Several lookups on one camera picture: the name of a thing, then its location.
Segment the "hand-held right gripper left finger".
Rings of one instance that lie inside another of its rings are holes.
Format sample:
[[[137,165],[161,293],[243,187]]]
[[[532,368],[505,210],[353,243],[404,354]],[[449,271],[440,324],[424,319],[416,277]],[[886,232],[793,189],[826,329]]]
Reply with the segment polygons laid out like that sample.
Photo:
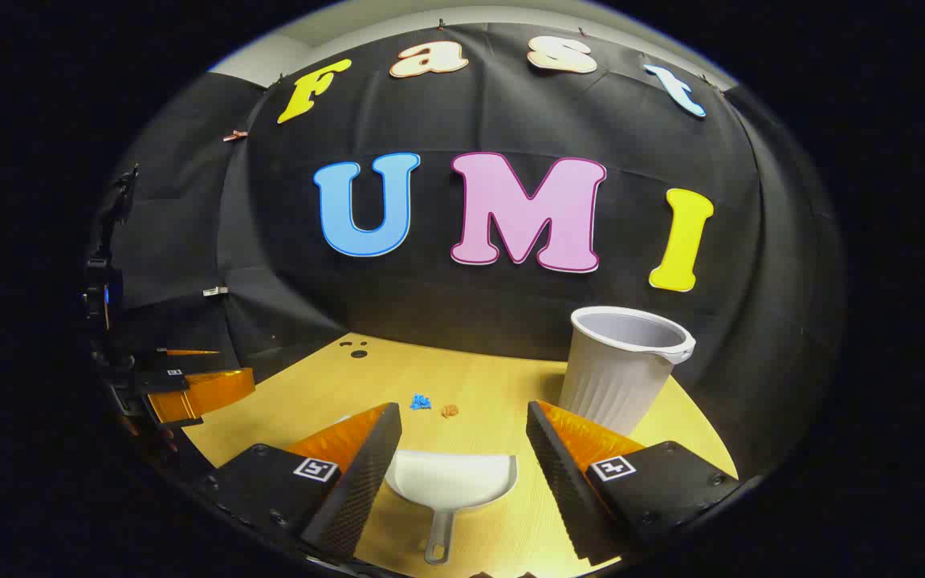
[[[291,555],[350,562],[400,438],[399,404],[379,404],[283,449],[247,447],[203,477],[203,498]]]

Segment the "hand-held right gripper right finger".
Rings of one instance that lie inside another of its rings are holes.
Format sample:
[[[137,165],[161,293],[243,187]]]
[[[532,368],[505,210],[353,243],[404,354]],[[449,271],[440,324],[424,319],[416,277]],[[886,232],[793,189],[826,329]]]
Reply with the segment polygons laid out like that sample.
[[[695,533],[740,482],[677,442],[643,446],[543,400],[526,436],[575,553],[641,560]]]

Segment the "white plastic dustpan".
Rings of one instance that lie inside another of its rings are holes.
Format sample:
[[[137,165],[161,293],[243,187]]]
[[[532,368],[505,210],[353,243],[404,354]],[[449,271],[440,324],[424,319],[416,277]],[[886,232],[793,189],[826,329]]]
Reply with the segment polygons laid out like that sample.
[[[397,450],[385,481],[397,496],[433,512],[423,559],[430,566],[450,560],[455,517],[484,508],[514,489],[517,456],[445,454]]]

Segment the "white ribbed garbage bin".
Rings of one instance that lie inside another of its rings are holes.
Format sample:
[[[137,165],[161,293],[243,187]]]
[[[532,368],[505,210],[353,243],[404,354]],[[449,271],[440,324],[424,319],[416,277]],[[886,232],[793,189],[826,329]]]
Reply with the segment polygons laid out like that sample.
[[[696,340],[683,326],[632,308],[581,307],[573,327],[562,409],[626,436],[646,416]]]

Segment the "wooden desktop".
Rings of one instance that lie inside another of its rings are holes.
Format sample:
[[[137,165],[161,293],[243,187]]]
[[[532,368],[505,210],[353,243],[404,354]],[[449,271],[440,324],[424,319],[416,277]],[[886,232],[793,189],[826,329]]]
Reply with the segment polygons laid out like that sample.
[[[565,362],[493,357],[345,334],[257,384],[250,396],[185,428],[214,466],[255,443],[282,449],[386,403],[401,411],[404,450],[514,454],[519,478],[502,500],[456,516],[447,564],[423,559],[433,513],[388,486],[375,498],[355,556],[415,578],[573,578],[595,570],[573,551],[526,436],[528,404],[558,402]],[[414,394],[432,409],[413,410]],[[441,417],[446,404],[459,415]]]

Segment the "black backdrop cloth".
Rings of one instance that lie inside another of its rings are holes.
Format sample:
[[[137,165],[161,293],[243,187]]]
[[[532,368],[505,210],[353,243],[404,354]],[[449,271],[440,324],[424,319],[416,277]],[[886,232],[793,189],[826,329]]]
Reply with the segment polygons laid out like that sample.
[[[832,376],[843,238],[812,161],[752,92],[657,49],[462,23],[269,87],[208,72],[132,165],[113,255],[133,344],[261,378],[349,332],[563,361],[577,308],[649,311],[695,338],[673,377],[748,477]]]

